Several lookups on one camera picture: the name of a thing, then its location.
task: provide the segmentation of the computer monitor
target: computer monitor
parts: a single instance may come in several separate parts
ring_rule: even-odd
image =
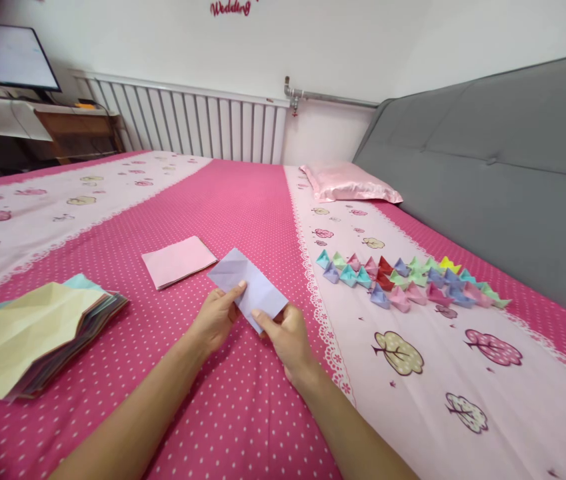
[[[32,89],[49,102],[45,91],[61,91],[34,29],[0,25],[0,86]]]

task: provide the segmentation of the gray upholstered headboard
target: gray upholstered headboard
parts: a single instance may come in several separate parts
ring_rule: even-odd
[[[566,307],[566,59],[386,101],[354,163]]]

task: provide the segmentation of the pink pillow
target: pink pillow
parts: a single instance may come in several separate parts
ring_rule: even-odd
[[[320,203],[369,199],[387,200],[390,203],[403,201],[400,193],[353,163],[303,165],[300,170],[307,175],[314,189],[314,198]]]

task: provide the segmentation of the white radiator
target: white radiator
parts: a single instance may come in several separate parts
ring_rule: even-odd
[[[71,70],[81,98],[124,120],[126,150],[280,163],[289,100]]]

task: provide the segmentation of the wooden desk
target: wooden desk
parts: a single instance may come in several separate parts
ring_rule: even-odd
[[[116,132],[119,116],[84,115],[34,110],[52,140],[52,150],[62,165],[71,163],[71,155],[65,152],[61,140],[67,137],[109,138],[117,153],[125,151]]]

